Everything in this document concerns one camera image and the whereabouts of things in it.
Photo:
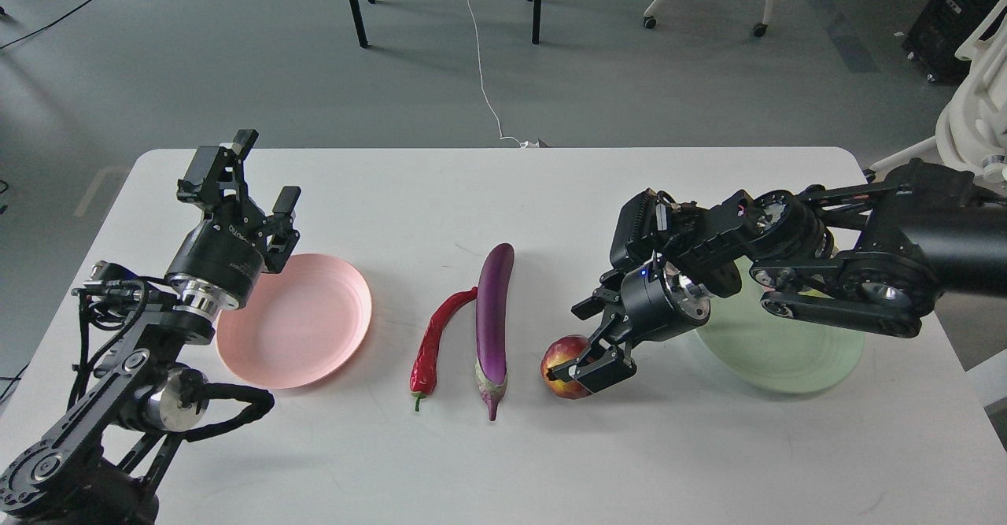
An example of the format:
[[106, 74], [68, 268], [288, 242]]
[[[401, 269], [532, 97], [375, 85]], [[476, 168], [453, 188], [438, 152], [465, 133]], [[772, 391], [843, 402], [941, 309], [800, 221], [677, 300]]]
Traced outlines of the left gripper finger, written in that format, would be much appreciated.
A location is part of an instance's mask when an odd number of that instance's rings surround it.
[[197, 206], [205, 223], [259, 223], [260, 209], [244, 180], [244, 162], [258, 137], [255, 129], [241, 129], [231, 142], [199, 147], [177, 181], [176, 198]]
[[264, 235], [290, 235], [294, 230], [295, 206], [301, 195], [299, 187], [283, 187], [277, 196], [272, 213], [264, 221]]

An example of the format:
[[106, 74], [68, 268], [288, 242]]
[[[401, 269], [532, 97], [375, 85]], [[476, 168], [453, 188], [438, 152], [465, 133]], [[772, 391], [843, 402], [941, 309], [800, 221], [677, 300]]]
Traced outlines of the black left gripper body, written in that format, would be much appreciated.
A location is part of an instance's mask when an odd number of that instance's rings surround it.
[[258, 227], [251, 220], [203, 220], [184, 239], [165, 279], [181, 295], [208, 295], [217, 310], [241, 309], [263, 274], [286, 267], [300, 241], [294, 217], [273, 212]]

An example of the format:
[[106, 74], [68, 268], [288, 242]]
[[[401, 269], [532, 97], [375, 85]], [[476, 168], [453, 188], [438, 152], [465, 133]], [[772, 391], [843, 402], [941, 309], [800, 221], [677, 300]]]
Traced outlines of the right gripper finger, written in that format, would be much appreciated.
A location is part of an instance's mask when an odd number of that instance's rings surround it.
[[623, 316], [605, 317], [589, 336], [586, 350], [568, 367], [569, 381], [594, 394], [632, 378], [637, 366], [625, 340], [629, 329]]
[[620, 288], [622, 288], [625, 273], [618, 270], [609, 270], [603, 273], [599, 278], [597, 288], [586, 299], [574, 304], [571, 307], [571, 313], [579, 320], [588, 320], [609, 306], [620, 305], [622, 303]]

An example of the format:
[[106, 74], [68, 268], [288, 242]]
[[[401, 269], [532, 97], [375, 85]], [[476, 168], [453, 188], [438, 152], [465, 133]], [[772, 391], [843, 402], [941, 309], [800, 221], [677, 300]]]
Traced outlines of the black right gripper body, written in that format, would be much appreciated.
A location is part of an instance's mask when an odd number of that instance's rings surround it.
[[625, 309], [627, 345], [664, 342], [702, 327], [710, 319], [710, 295], [670, 264], [644, 264], [620, 285], [620, 303]]

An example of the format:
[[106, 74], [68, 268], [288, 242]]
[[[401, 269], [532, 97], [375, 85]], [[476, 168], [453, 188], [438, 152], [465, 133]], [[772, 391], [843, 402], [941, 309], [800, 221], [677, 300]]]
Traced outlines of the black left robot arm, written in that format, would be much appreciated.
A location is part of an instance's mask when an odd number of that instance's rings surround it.
[[152, 524], [177, 449], [264, 417], [270, 392], [210, 383], [179, 361], [208, 345], [215, 318], [246, 306], [262, 273], [285, 267], [300, 235], [299, 187], [270, 213], [249, 196], [244, 163], [258, 134], [195, 152], [176, 196], [201, 210], [160, 278], [98, 262], [78, 298], [79, 363], [64, 416], [2, 473], [6, 524]]

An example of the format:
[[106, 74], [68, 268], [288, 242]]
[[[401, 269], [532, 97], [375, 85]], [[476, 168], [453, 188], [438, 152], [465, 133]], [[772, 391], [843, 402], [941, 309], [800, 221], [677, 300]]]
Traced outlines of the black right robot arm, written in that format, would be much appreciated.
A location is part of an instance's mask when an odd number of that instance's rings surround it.
[[633, 350], [710, 320], [742, 288], [737, 260], [771, 316], [913, 338], [946, 293], [1005, 296], [1005, 196], [974, 174], [911, 159], [884, 180], [799, 194], [746, 191], [704, 209], [645, 189], [620, 209], [611, 268], [572, 307], [601, 316], [544, 380], [589, 393], [633, 377]]

